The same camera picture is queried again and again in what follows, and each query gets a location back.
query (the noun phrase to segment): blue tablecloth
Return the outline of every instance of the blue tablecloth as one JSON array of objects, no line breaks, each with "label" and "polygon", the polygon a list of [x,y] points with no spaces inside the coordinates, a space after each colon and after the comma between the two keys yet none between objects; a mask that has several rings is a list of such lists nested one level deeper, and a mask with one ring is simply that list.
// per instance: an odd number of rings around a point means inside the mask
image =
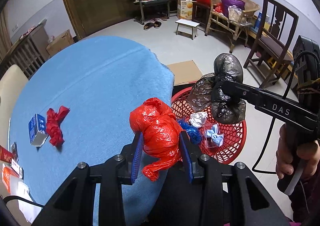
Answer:
[{"label": "blue tablecloth", "polygon": [[[17,142],[19,164],[31,197],[45,204],[80,161],[105,162],[133,140],[129,113],[144,100],[158,97],[171,105],[173,74],[141,44],[100,36],[62,50],[35,73],[19,96],[11,117],[10,144]],[[28,122],[49,108],[70,108],[61,124],[61,152],[49,143],[30,145]],[[123,186],[127,225],[138,225],[152,209],[166,172],[156,182],[141,174],[154,159],[143,154],[138,179]],[[98,224],[96,190],[93,225]]]}]

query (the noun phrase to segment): human hand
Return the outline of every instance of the human hand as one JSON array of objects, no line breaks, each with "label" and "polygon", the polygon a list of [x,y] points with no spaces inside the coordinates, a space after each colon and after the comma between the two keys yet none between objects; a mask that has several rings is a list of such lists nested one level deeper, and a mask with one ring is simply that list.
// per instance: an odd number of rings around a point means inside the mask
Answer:
[{"label": "human hand", "polygon": [[[293,173],[293,166],[291,165],[293,156],[286,141],[285,124],[280,128],[279,134],[280,138],[278,142],[278,150],[276,152],[276,174],[279,179],[282,179],[284,174],[291,175]],[[313,176],[320,160],[320,147],[318,141],[305,143],[298,146],[297,155],[301,159],[307,160],[307,165],[302,173],[301,178]]]}]

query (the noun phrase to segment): gray floor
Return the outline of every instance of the gray floor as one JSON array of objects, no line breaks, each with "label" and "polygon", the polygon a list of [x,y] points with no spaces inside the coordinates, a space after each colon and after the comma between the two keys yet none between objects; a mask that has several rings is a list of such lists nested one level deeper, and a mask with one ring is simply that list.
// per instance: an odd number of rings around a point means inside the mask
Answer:
[{"label": "gray floor", "polygon": [[[143,26],[133,20],[128,20],[97,33],[90,37],[100,35],[114,35],[128,38],[137,41],[152,52],[154,52],[159,61],[163,64],[171,64],[183,61],[193,60],[203,74],[213,72],[213,61],[221,53],[229,52],[229,42],[223,35],[208,35],[204,36],[203,30],[198,30],[198,37],[195,40],[176,35],[175,31],[178,20],[176,16],[170,17],[168,21],[162,21],[162,26],[159,29],[151,28],[143,30]],[[243,65],[250,49],[245,48],[240,41],[235,47],[233,54],[240,60]],[[257,75],[252,68],[244,69],[244,83],[258,87],[262,82],[261,77]],[[282,95],[285,91],[286,84],[281,79],[277,84],[268,88],[268,90]],[[289,92],[289,98],[297,100],[292,91]],[[233,162],[242,161],[247,166],[252,168],[257,160],[265,138],[267,136],[271,117],[254,109],[254,106],[247,104],[246,123],[247,123],[247,138],[245,146],[240,155]],[[283,122],[276,120],[271,138],[266,149],[266,152],[258,165],[258,169],[264,171],[274,171],[276,165],[276,148],[279,138],[279,128]],[[292,210],[290,201],[286,195],[281,193],[276,183],[278,178],[276,175],[256,173],[257,178],[265,186],[271,196],[275,199],[284,214],[292,218]]]}]

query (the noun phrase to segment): purple pillow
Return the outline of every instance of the purple pillow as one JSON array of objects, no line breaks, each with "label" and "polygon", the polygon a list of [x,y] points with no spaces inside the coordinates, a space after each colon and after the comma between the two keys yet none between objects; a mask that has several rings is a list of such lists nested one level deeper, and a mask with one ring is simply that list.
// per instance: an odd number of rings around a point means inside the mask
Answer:
[{"label": "purple pillow", "polygon": [[239,7],[241,10],[244,10],[245,2],[242,0],[221,0],[222,3],[222,11],[225,17],[229,18],[228,8],[231,5],[235,5]]}]

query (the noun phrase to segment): black cable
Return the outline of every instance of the black cable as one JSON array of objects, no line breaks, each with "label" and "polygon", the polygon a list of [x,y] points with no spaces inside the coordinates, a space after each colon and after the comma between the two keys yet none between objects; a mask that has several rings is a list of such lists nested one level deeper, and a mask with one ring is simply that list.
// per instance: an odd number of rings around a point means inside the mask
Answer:
[{"label": "black cable", "polygon": [[[311,52],[311,51],[308,51],[308,50],[304,50],[302,52],[299,52],[297,54],[297,57],[294,61],[294,64],[293,64],[293,68],[292,68],[292,71],[291,71],[291,74],[290,74],[290,78],[289,78],[289,82],[288,82],[288,85],[287,85],[287,88],[282,96],[282,99],[286,99],[287,98],[287,95],[290,91],[290,86],[291,86],[291,83],[292,83],[292,80],[293,80],[293,76],[294,76],[294,73],[296,71],[296,67],[297,67],[297,64],[300,60],[300,58],[305,55],[305,54],[309,54],[311,56],[313,56],[317,62],[316,64],[316,71],[317,71],[317,77],[319,78],[319,69],[320,69],[320,60],[318,58],[318,56],[314,53],[314,52]],[[265,173],[265,174],[276,174],[276,172],[270,172],[270,171],[262,171],[262,170],[257,170],[256,169],[256,166],[259,164],[263,154],[264,154],[264,151],[266,150],[267,148],[267,145],[268,145],[268,142],[269,142],[269,139],[270,139],[270,136],[271,136],[271,132],[272,132],[272,129],[273,129],[273,125],[275,124],[275,121],[276,121],[276,118],[272,118],[272,121],[271,121],[271,124],[270,124],[270,127],[269,127],[269,131],[268,131],[268,135],[267,135],[267,138],[264,142],[264,145],[263,145],[263,148],[261,150],[261,153],[257,159],[257,161],[255,162],[255,164],[253,165],[252,167],[252,171],[253,172],[256,172],[256,173]]]},{"label": "black cable", "polygon": [[20,200],[20,201],[24,201],[24,202],[26,202],[26,203],[32,204],[32,205],[34,205],[34,206],[38,206],[38,207],[41,207],[41,208],[44,207],[44,205],[41,205],[41,204],[38,204],[38,203],[34,203],[34,202],[32,202],[32,201],[29,201],[29,200],[27,200],[27,199],[25,199],[25,198],[22,198],[22,197],[16,196],[16,195],[9,195],[9,196],[7,196],[7,197],[5,197],[5,198],[3,199],[3,201],[4,201],[5,204],[7,204],[9,201],[12,201],[12,200]]},{"label": "black cable", "polygon": [[305,201],[305,203],[306,203],[306,209],[307,209],[307,212],[308,212],[308,214],[309,214],[310,212],[309,212],[309,208],[308,208],[307,196],[306,196],[306,193],[305,193],[305,191],[304,191],[304,187],[303,187],[302,181],[299,180],[299,182],[300,182],[301,187],[302,187],[303,197],[304,197],[304,201]]}]

